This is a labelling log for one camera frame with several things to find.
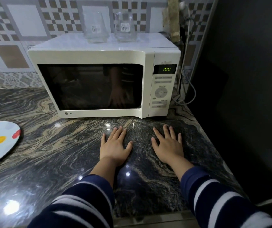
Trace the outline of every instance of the barcode sticker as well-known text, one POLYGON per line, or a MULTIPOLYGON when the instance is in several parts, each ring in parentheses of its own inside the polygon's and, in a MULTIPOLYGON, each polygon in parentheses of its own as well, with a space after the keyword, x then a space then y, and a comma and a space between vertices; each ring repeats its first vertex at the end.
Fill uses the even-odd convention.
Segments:
POLYGON ((130 32, 130 23, 120 23, 121 32, 130 32))
POLYGON ((92 25, 92 33, 101 33, 100 25, 92 25))

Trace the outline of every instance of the granite countertop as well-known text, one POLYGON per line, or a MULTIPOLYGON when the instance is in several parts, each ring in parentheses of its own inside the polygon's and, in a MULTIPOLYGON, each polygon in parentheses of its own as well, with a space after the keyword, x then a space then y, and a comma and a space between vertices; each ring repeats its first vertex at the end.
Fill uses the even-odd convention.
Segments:
POLYGON ((151 147, 153 127, 161 130, 164 123, 182 133, 186 158, 244 195, 186 106, 170 106, 163 118, 62 119, 43 88, 0 89, 0 121, 15 122, 22 129, 16 146, 0 160, 0 227, 27 225, 86 176, 99 160, 102 133, 110 134, 115 126, 127 128, 125 145, 134 141, 127 163, 115 178, 115 217, 188 210, 174 172, 151 147), (19 208, 8 214, 4 207, 12 201, 19 208))

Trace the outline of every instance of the blue cuff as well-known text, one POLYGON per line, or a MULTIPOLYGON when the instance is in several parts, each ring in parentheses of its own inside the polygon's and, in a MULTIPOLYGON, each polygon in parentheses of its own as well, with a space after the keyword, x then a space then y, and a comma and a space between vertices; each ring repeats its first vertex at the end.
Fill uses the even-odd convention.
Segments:
POLYGON ((109 198, 109 200, 110 200, 110 202, 112 204, 112 207, 114 208, 114 206, 115 206, 115 195, 114 195, 113 188, 111 187, 108 180, 106 180, 104 177, 101 177, 99 175, 90 174, 90 175, 85 176, 81 181, 91 182, 91 183, 95 184, 96 186, 98 186, 100 189, 102 189, 103 192, 109 198))
POLYGON ((207 176, 208 173, 203 170, 200 166, 194 166, 188 169, 181 178, 180 189, 183 197, 189 200, 189 191, 193 183, 203 176, 207 176))

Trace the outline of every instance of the sleeve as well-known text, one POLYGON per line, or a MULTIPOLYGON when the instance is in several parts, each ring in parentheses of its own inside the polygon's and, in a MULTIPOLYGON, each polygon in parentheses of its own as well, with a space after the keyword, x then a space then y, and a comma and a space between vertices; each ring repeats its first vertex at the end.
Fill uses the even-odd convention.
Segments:
POLYGON ((88 175, 55 198, 28 228, 111 228, 114 204, 109 182, 103 177, 88 175))
POLYGON ((268 228, 270 215, 195 166, 181 178, 181 192, 201 228, 268 228))

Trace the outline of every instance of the red dot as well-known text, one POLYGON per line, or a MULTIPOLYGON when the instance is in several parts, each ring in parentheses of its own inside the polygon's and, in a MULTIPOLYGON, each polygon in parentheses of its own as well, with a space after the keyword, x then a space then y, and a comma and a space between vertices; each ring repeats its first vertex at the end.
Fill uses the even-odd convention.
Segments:
POLYGON ((15 132, 12 136, 13 139, 17 138, 18 136, 20 136, 21 130, 18 130, 17 132, 15 132))

